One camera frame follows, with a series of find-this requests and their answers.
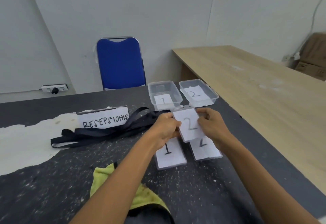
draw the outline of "lanyard strap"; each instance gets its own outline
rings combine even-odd
[[[113,138],[133,136],[151,127],[160,114],[170,112],[170,110],[150,111],[149,113],[136,119],[136,116],[144,110],[149,110],[149,108],[138,108],[128,118],[127,122],[116,127],[106,129],[77,128],[75,129],[75,132],[69,129],[63,129],[61,132],[61,137],[51,139],[51,146],[53,148],[73,148],[95,144]]]

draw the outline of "chair backrest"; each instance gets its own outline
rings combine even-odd
[[[116,42],[111,39],[125,40]],[[146,85],[140,45],[134,37],[100,39],[96,50],[105,89]]]

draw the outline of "cardboard box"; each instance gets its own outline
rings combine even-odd
[[[300,51],[300,61],[326,67],[326,33],[315,32]]]
[[[305,62],[299,62],[295,70],[300,71],[306,75],[312,76],[319,80],[326,80],[326,68],[319,67]]]

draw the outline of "yellow microfiber cloth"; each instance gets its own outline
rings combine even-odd
[[[114,171],[114,164],[108,165],[106,168],[98,168],[96,167],[93,173],[94,180],[91,186],[90,197],[97,191],[97,189],[104,183],[104,181],[110,176]],[[136,195],[132,201],[130,206],[130,210],[136,209],[138,207],[142,207],[148,204],[158,204],[164,207],[169,213],[168,207],[162,201],[161,198],[158,197],[154,192],[152,192],[148,187],[144,184],[139,184]]]

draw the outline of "light wood tabletop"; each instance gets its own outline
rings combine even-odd
[[[233,46],[174,49],[326,195],[326,83]]]

